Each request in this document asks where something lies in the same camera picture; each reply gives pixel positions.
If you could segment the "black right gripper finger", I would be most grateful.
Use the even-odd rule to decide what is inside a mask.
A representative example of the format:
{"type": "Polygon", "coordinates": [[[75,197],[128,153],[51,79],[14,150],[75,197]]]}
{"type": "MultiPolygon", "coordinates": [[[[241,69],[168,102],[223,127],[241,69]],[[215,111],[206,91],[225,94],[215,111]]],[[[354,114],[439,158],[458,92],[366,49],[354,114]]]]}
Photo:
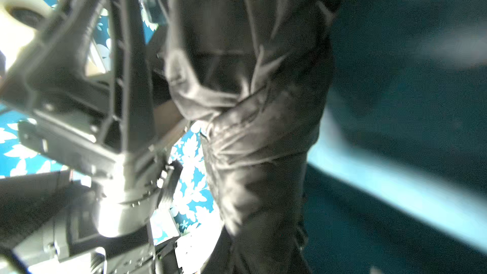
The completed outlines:
{"type": "Polygon", "coordinates": [[[147,0],[1,0],[1,19],[32,35],[1,82],[1,101],[27,116],[18,124],[25,147],[100,180],[178,180],[182,166],[162,156],[173,145],[152,112],[140,5],[147,0]],[[112,69],[86,74],[101,10],[110,17],[112,69]]]}

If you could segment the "black umbrella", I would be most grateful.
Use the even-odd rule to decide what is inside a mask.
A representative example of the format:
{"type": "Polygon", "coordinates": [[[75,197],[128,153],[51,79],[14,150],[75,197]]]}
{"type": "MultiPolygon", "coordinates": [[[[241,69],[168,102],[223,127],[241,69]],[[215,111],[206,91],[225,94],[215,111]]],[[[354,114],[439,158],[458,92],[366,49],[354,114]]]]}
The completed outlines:
{"type": "Polygon", "coordinates": [[[309,149],[334,73],[336,0],[167,0],[166,77],[202,148],[223,229],[204,273],[309,273],[309,149]]]}

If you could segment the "teal drawer cabinet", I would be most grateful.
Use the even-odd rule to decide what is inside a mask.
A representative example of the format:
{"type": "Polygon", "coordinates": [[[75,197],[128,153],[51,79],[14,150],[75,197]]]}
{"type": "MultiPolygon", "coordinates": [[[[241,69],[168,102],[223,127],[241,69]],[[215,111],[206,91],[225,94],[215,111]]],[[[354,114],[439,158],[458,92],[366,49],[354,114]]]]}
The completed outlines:
{"type": "Polygon", "coordinates": [[[339,0],[314,273],[486,272],[486,0],[339,0]]]}

